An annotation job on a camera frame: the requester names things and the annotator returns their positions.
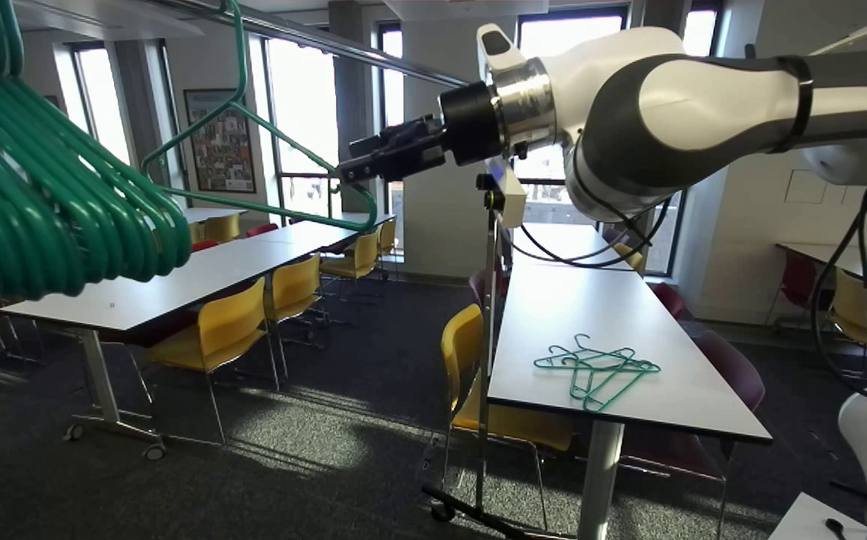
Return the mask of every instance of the chair leg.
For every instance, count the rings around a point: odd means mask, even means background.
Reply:
[[[273,387],[276,387],[276,393],[279,393],[279,363],[276,363],[273,333],[264,333],[264,345],[270,348]]]
[[[540,480],[543,528],[549,531],[543,456],[540,456],[537,444],[528,444],[528,447],[531,447],[531,459],[534,459],[534,477]]]
[[[135,351],[132,351],[129,345],[126,345],[126,354],[129,354],[132,372],[135,372],[135,378],[138,378],[138,387],[141,387],[141,393],[144,393],[144,402],[153,405],[156,396],[153,396],[150,384],[144,381],[141,366],[138,366],[138,360],[135,360]]]
[[[213,378],[204,375],[204,384],[207,384],[207,390],[210,390],[210,402],[213,402],[213,414],[216,414],[219,441],[225,444],[225,426],[222,426],[222,414],[219,414],[219,399],[216,399],[216,390],[213,390]]]

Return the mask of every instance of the wall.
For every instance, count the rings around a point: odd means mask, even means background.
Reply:
[[[723,54],[741,57],[750,42],[759,57],[813,51],[864,21],[867,0],[825,0],[822,18],[810,0],[732,0]],[[858,198],[861,189],[813,177],[798,153],[747,156],[690,192],[675,282],[702,318],[762,324],[786,309],[774,243],[840,240]]]

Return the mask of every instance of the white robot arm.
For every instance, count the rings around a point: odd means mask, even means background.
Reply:
[[[825,180],[867,183],[867,51],[699,60],[657,27],[549,60],[525,60],[498,27],[480,42],[492,81],[441,96],[456,162],[561,144],[570,198],[594,219],[621,222],[741,156],[789,147],[810,147]]]

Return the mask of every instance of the dark carpet floor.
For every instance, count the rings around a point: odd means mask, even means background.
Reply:
[[[459,285],[363,285],[372,306],[330,303],[315,345],[288,345],[291,378],[270,390],[264,354],[219,378],[225,429],[216,450],[174,441],[162,459],[138,438],[81,429],[90,402],[78,345],[27,333],[0,360],[0,537],[495,537],[468,519],[429,519],[423,483],[468,498],[474,444],[447,438],[438,333],[468,303]],[[723,537],[768,537],[798,492],[852,516],[837,489],[861,483],[834,417],[846,396],[801,333],[717,327],[765,375],[771,447],[738,447],[729,465]],[[108,348],[120,402],[156,426],[216,438],[207,387],[195,375],[147,369],[147,408],[120,348]],[[582,456],[549,456],[549,525],[573,531]],[[612,537],[714,537],[720,483],[621,471]],[[531,453],[489,447],[486,504],[540,525]]]

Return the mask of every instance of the black cable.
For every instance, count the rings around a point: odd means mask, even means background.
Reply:
[[[834,249],[831,258],[825,261],[825,267],[822,267],[822,273],[819,273],[819,279],[816,279],[816,285],[813,285],[813,297],[810,297],[810,327],[813,327],[816,348],[819,348],[819,357],[822,357],[825,369],[831,369],[834,378],[837,378],[843,387],[849,387],[849,390],[855,390],[855,393],[861,393],[861,396],[867,396],[867,381],[864,381],[864,384],[849,381],[849,378],[846,378],[837,366],[831,366],[831,360],[828,360],[828,351],[825,351],[825,342],[822,342],[822,330],[819,330],[819,294],[822,294],[822,285],[828,282],[828,273],[837,267],[837,261],[840,261],[840,255],[846,252],[846,246],[849,246],[852,237],[858,237],[861,282],[864,282],[864,288],[867,288],[864,219],[867,219],[867,189],[864,189],[864,195],[861,195],[861,207],[858,207],[852,225],[846,228],[843,240],[837,243],[837,249]]]
[[[534,255],[534,252],[525,252],[525,249],[516,246],[510,237],[507,237],[507,243],[510,243],[516,252],[522,252],[525,258],[534,258],[534,261],[555,261],[555,264],[582,267],[582,270],[603,270],[603,267],[612,267],[612,264],[618,264],[618,261],[627,261],[630,255],[636,255],[636,252],[642,252],[645,246],[651,246],[654,234],[657,234],[657,231],[663,228],[663,222],[666,222],[669,201],[672,201],[672,198],[663,201],[663,210],[660,210],[660,216],[654,219],[654,225],[648,228],[648,234],[636,231],[639,246],[633,246],[627,255],[618,255],[618,258],[609,258],[609,261],[588,261],[588,264],[582,264],[582,258],[603,255],[603,252],[609,252],[612,246],[603,246],[603,249],[588,252],[588,255],[561,258],[561,255],[555,255],[549,246],[543,246],[537,237],[531,237],[531,231],[528,231],[525,225],[519,225],[522,234],[525,234],[525,237],[531,240],[531,246],[537,246],[546,258],[543,258],[543,255]]]

